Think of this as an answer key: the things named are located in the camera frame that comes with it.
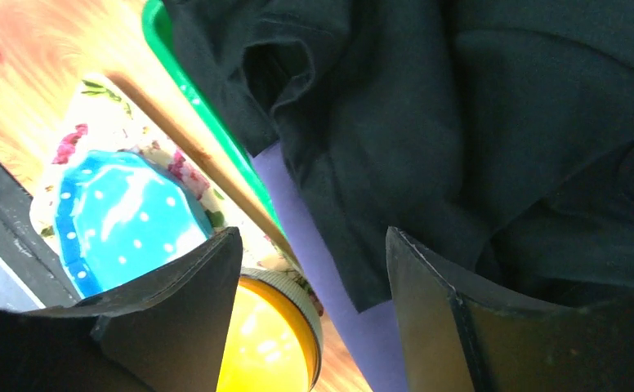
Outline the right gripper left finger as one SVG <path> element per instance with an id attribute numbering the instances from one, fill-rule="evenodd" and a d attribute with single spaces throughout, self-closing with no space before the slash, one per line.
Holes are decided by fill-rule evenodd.
<path id="1" fill-rule="evenodd" d="M 71 307 L 0 310 L 0 391 L 214 391 L 239 230 Z"/>

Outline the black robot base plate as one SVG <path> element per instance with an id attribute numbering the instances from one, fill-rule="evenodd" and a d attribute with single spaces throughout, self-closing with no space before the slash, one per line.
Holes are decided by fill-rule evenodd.
<path id="1" fill-rule="evenodd" d="M 0 307 L 69 306 L 78 295 L 56 254 L 29 223 L 32 197 L 0 164 Z"/>

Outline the black garment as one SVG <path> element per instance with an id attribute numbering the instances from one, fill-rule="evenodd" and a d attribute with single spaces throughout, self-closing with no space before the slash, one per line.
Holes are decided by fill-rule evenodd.
<path id="1" fill-rule="evenodd" d="M 390 227 L 505 287 L 634 287 L 634 1 L 167 1 L 182 68 L 279 148 L 353 305 Z"/>

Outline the green plastic tray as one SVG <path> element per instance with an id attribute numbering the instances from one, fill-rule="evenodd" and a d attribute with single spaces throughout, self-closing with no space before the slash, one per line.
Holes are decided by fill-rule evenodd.
<path id="1" fill-rule="evenodd" d="M 270 195 L 260 177 L 252 167 L 244 148 L 226 130 L 203 94 L 192 83 L 172 50 L 172 25 L 163 3 L 149 0 L 141 13 L 142 32 L 151 51 L 165 68 L 178 90 L 190 103 L 195 113 L 203 120 L 214 139 L 220 144 L 226 156 L 238 169 L 240 175 L 268 212 L 271 220 L 280 227 L 279 218 L 270 201 Z"/>

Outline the navy blue garment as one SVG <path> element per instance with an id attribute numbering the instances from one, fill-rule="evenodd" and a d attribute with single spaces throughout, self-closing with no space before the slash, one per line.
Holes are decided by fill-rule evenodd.
<path id="1" fill-rule="evenodd" d="M 268 188 L 279 222 L 308 281 L 366 381 L 375 391 L 412 391 L 393 299 L 364 312 L 356 310 L 330 252 L 288 175 L 279 145 L 259 153 L 252 164 Z"/>

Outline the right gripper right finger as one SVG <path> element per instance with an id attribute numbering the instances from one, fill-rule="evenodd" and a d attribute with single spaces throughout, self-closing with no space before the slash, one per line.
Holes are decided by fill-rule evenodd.
<path id="1" fill-rule="evenodd" d="M 634 292 L 540 301 L 393 227 L 386 261 L 412 391 L 634 391 Z"/>

